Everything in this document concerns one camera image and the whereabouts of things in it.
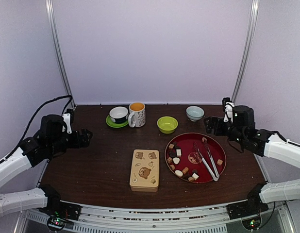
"bowl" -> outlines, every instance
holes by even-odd
[[[109,112],[110,119],[115,124],[124,123],[127,120],[129,110],[125,107],[116,107]]]
[[[178,121],[171,116],[163,116],[158,119],[157,125],[162,133],[170,134],[175,132],[178,127]]]
[[[204,116],[204,110],[198,106],[187,107],[187,116],[191,121],[201,120]]]

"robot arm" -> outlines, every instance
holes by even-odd
[[[234,106],[230,98],[224,98],[222,105],[224,117],[208,117],[204,120],[207,133],[227,136],[229,142],[240,145],[241,151],[247,149],[259,156],[278,159],[300,168],[300,144],[286,140],[279,132],[257,130],[253,109]],[[300,179],[260,185],[249,196],[261,203],[300,199]]]
[[[42,117],[40,130],[24,139],[14,153],[0,160],[0,188],[19,173],[30,169],[45,159],[51,160],[68,148],[88,147],[92,133],[82,129],[73,131],[73,112]],[[32,208],[59,209],[60,195],[49,185],[32,190],[0,194],[0,217]]]

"green plate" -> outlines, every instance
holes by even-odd
[[[108,115],[107,118],[106,118],[106,123],[108,126],[112,127],[112,128],[122,128],[122,127],[125,127],[129,124],[128,121],[125,121],[121,124],[115,124],[112,122],[112,120],[110,119],[110,116]]]

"tongs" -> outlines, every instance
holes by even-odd
[[[208,165],[208,163],[206,162],[206,160],[204,159],[202,153],[200,152],[200,149],[197,145],[197,143],[194,141],[193,142],[193,148],[194,150],[199,154],[200,158],[202,159],[202,162],[204,163],[204,165],[206,166],[208,172],[210,173],[210,175],[213,177],[214,181],[218,181],[219,179],[219,173],[218,173],[218,170],[217,170],[217,167],[215,165],[215,162],[214,162],[214,159],[212,157],[212,154],[210,153],[210,150],[209,150],[209,147],[208,145],[206,145],[206,149],[207,149],[207,153],[208,153],[208,156],[212,162],[212,165],[213,165],[213,168],[214,168],[214,171],[215,171],[215,174],[214,172],[212,171],[212,169],[210,168],[210,166]]]

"white mug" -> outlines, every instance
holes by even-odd
[[[143,103],[132,103],[129,107],[130,114],[128,118],[130,127],[141,127],[146,123],[146,109]]]

